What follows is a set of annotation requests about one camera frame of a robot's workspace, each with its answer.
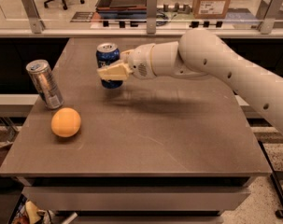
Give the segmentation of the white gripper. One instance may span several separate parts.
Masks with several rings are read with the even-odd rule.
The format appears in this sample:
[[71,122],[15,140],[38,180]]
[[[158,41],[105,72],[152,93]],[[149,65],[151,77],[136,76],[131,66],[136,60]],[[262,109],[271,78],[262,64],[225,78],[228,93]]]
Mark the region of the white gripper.
[[155,78],[150,55],[154,44],[141,45],[135,49],[127,49],[120,53],[120,63],[112,63],[97,69],[97,74],[102,80],[127,80],[133,76],[139,79]]

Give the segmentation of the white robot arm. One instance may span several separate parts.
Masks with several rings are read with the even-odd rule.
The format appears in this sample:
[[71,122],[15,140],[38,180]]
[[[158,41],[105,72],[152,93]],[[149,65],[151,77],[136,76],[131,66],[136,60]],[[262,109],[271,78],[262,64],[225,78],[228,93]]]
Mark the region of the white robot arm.
[[126,50],[97,74],[103,80],[216,77],[283,134],[283,77],[246,60],[206,29]]

